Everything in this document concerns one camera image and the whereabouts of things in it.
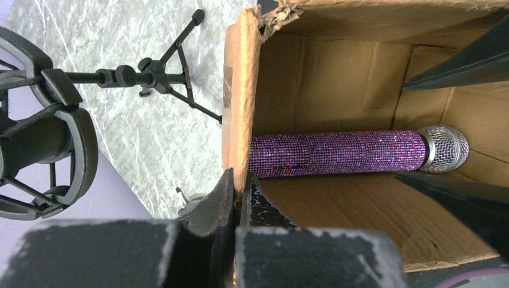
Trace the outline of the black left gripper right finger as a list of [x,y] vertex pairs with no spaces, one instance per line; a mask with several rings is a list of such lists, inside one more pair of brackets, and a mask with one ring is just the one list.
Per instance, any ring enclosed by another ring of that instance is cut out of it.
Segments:
[[237,287],[406,287],[394,242],[373,230],[300,227],[247,176],[235,231]]

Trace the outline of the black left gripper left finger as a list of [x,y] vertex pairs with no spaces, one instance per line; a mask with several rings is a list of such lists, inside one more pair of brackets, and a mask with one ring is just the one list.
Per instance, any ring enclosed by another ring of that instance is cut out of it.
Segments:
[[36,225],[1,271],[2,287],[232,287],[233,171],[174,220]]

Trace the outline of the purple glitter microphone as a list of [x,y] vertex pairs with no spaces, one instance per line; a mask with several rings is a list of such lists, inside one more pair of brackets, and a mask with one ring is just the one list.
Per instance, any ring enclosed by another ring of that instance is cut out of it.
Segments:
[[343,131],[254,136],[248,169],[258,178],[409,172],[441,174],[468,158],[469,143],[457,129]]

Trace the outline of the brown cardboard box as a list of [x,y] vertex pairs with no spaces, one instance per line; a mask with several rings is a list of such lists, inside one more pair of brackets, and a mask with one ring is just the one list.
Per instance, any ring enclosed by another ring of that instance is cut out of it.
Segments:
[[[227,28],[222,162],[247,185],[252,135],[413,129],[444,124],[470,144],[454,179],[508,185],[508,83],[427,91],[404,80],[452,57],[508,15],[507,1],[281,1],[241,10]],[[299,226],[372,229],[405,270],[496,252],[444,208],[390,173],[266,179]]]

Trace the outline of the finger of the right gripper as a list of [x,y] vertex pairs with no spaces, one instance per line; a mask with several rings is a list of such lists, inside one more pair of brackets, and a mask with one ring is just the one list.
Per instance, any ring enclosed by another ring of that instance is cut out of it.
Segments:
[[508,17],[445,62],[409,80],[402,89],[416,91],[508,80]]
[[398,172],[396,179],[437,202],[508,260],[507,187],[421,172]]

